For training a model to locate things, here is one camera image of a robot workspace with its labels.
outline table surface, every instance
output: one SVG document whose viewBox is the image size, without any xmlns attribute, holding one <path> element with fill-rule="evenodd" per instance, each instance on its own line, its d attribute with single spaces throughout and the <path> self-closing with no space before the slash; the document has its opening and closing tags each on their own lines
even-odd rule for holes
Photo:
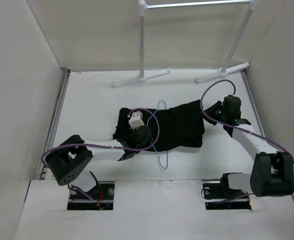
<svg viewBox="0 0 294 240">
<path fill-rule="evenodd" d="M 200 99 L 212 81 L 195 84 L 194 79 L 211 70 L 173 69 L 170 75 L 120 88 L 111 83 L 137 76 L 136 71 L 72 72 L 64 99 L 54 140 L 58 146 L 68 137 L 79 134 L 93 142 L 110 141 L 115 132 L 120 108 L 157 108 L 164 100 L 167 107 Z M 259 132 L 257 120 L 240 73 L 228 76 L 236 87 L 236 95 L 242 101 L 242 116 Z M 223 82 L 206 96 L 207 108 L 232 93 L 232 86 Z M 162 154 L 165 164 L 165 153 Z M 250 173 L 253 161 L 242 146 L 223 130 L 205 121 L 205 134 L 201 148 L 179 147 L 169 152 L 169 167 L 163 171 L 158 158 L 150 152 L 142 152 L 134 158 L 116 162 L 93 161 L 88 164 L 101 181 L 114 180 L 188 180 L 218 179 L 223 173 Z M 54 179 L 48 171 L 46 179 Z"/>
<path fill-rule="evenodd" d="M 136 71 L 73 72 L 57 128 L 54 146 L 73 134 L 89 141 L 109 141 L 122 107 L 168 107 L 197 100 L 213 82 L 195 84 L 210 70 L 174 69 L 170 75 L 121 88 L 111 83 L 134 77 Z M 240 73 L 228 76 L 242 100 L 242 116 L 259 127 Z M 204 107 L 232 93 L 217 85 Z M 134 158 L 90 163 L 100 181 L 116 181 L 113 211 L 67 211 L 69 191 L 52 180 L 32 181 L 16 240 L 234 240 L 294 239 L 291 196 L 251 197 L 252 210 L 205 210 L 203 179 L 223 173 L 250 173 L 253 161 L 221 126 L 205 122 L 202 148 L 179 147 L 169 153 L 169 168 L 161 170 L 157 157 L 142 152 Z"/>
</svg>

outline black cloth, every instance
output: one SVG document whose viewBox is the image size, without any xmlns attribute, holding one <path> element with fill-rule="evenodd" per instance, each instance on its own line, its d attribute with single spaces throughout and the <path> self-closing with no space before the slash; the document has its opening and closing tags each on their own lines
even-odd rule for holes
<svg viewBox="0 0 294 240">
<path fill-rule="evenodd" d="M 148 110 L 152 113 L 156 111 L 156 109 Z M 128 108 L 120 109 L 113 139 L 119 139 L 130 134 L 129 112 L 130 109 Z M 146 125 L 152 115 L 143 110 L 141 112 L 143 114 L 143 122 Z M 179 146 L 191 148 L 202 146 L 202 135 L 205 132 L 205 128 L 200 110 L 200 100 L 166 110 L 159 110 L 155 116 L 158 118 L 160 125 L 159 139 L 154 145 L 158 152 L 168 151 Z M 153 117 L 150 119 L 148 127 L 152 131 L 152 138 L 156 139 L 158 128 Z M 154 152 L 154 149 L 151 147 L 147 151 Z"/>
</svg>

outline white wall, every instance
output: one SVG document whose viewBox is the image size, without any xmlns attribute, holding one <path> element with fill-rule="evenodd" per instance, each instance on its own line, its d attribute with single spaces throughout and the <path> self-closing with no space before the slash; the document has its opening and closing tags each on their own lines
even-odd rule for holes
<svg viewBox="0 0 294 240">
<path fill-rule="evenodd" d="M 14 239 L 62 71 L 25 0 L 0 0 L 0 240 Z"/>
<path fill-rule="evenodd" d="M 232 65 L 250 60 L 285 0 L 260 0 Z M 199 0 L 147 0 L 148 4 Z M 28 0 L 62 67 L 136 69 L 138 0 Z M 149 10 L 147 67 L 221 67 L 247 5 Z"/>
<path fill-rule="evenodd" d="M 266 135 L 294 156 L 294 0 L 286 0 L 250 63 L 248 81 Z"/>
</svg>

